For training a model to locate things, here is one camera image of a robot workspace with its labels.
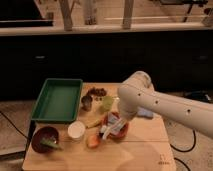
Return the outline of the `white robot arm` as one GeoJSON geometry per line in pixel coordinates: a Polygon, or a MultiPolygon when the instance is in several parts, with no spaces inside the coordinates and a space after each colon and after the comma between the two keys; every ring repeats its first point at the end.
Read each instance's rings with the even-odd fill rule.
{"type": "Polygon", "coordinates": [[[118,111],[131,121],[144,108],[168,117],[213,139],[213,104],[160,93],[152,89],[150,76],[136,71],[117,89],[118,111]]]}

